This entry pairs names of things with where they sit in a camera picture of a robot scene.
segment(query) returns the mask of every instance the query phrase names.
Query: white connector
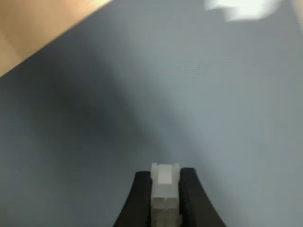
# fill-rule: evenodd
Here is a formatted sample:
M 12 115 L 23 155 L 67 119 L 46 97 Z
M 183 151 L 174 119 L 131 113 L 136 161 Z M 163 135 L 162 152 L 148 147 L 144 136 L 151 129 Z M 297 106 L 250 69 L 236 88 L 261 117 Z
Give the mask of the white connector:
M 151 166 L 151 226 L 179 227 L 180 165 L 152 163 Z

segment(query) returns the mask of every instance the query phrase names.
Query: wooden surface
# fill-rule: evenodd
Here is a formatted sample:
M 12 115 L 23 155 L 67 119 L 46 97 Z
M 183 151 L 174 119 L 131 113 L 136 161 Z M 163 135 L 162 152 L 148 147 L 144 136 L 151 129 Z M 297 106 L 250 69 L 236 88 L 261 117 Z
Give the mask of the wooden surface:
M 110 0 L 0 0 L 0 77 Z

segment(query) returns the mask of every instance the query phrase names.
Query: gray surface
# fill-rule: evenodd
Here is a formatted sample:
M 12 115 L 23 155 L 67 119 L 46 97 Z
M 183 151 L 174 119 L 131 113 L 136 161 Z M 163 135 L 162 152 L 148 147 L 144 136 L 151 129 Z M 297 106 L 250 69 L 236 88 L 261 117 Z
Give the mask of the gray surface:
M 289 2 L 115 0 L 0 79 L 1 226 L 111 226 L 135 171 L 197 168 L 228 227 L 303 223 L 303 40 Z

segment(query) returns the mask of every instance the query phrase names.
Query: white object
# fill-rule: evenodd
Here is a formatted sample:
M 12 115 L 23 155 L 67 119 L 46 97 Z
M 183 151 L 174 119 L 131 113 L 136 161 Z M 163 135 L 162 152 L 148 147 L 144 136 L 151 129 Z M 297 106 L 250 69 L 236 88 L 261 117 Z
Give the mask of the white object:
M 180 165 L 152 163 L 151 166 L 151 226 L 179 227 Z
M 277 11 L 281 0 L 205 0 L 205 9 L 223 10 L 226 21 L 260 20 Z

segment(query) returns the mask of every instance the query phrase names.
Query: white plastic block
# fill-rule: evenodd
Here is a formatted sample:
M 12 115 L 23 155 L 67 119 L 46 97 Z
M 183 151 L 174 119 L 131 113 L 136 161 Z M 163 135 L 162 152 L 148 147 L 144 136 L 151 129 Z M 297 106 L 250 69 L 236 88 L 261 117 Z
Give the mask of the white plastic block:
M 152 227 L 179 227 L 180 165 L 158 165 L 151 169 L 151 225 Z
M 260 20 L 275 13 L 281 0 L 205 0 L 205 9 L 222 9 L 226 21 Z

